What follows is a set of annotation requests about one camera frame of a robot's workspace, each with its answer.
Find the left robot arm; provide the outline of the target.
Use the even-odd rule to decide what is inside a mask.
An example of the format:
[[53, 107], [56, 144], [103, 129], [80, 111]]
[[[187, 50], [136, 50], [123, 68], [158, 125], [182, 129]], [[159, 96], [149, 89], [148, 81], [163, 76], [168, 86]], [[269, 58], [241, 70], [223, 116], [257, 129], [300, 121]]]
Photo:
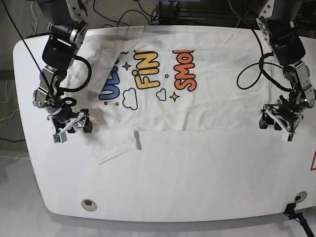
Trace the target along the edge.
[[[286, 141], [292, 141], [295, 130], [304, 118], [303, 111], [316, 104], [316, 90], [310, 81], [310, 70], [302, 61], [305, 48], [296, 30], [296, 16], [305, 5], [314, 0], [256, 0], [257, 25], [271, 51], [262, 53], [257, 63], [260, 75], [264, 75], [278, 89], [287, 92], [288, 98], [280, 96], [276, 103], [265, 104], [261, 110], [260, 129], [274, 126], [283, 131]], [[291, 85], [286, 88], [272, 78], [264, 69], [266, 58], [274, 57], [282, 73]]]

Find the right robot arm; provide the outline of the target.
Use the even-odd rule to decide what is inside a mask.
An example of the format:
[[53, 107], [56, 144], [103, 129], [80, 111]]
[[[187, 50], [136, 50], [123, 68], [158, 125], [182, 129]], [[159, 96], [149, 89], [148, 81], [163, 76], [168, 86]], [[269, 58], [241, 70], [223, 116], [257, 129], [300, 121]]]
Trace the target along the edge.
[[[42, 53], [46, 66], [40, 72], [33, 105], [49, 113], [48, 119], [55, 129], [54, 139], [62, 142], [63, 135], [74, 133], [76, 128], [81, 128], [84, 133], [92, 132], [89, 110], [75, 113], [72, 108], [77, 104], [76, 99], [64, 95], [84, 89], [92, 76], [90, 63], [77, 55], [87, 32], [87, 10], [80, 0], [38, 0], [36, 4], [49, 22], [49, 38]], [[74, 61], [87, 66], [87, 78], [79, 87], [61, 87]]]

